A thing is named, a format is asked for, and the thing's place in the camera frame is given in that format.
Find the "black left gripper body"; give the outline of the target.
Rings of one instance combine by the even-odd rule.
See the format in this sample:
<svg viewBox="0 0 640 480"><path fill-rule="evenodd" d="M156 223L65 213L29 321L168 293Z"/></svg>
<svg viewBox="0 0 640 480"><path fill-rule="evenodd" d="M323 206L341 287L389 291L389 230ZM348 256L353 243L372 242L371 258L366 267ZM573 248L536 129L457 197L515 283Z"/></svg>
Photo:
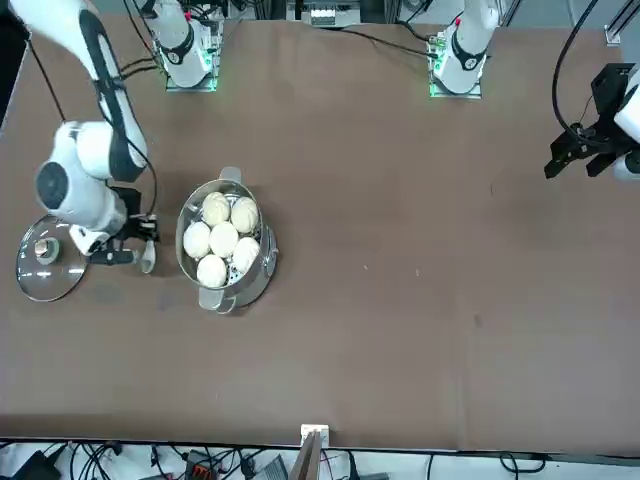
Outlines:
<svg viewBox="0 0 640 480"><path fill-rule="evenodd" d="M631 75L634 63L608 63L591 82L593 100L598 114L592 125L595 131L608 131L618 111Z"/></svg>

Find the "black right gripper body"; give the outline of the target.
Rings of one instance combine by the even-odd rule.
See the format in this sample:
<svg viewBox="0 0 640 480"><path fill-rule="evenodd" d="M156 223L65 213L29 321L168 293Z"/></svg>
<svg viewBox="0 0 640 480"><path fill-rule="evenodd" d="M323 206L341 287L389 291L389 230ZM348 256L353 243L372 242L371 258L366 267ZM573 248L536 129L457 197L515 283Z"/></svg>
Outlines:
<svg viewBox="0 0 640 480"><path fill-rule="evenodd" d="M108 187L107 218L109 221L125 221L139 218L141 212L141 193L135 188Z"/></svg>

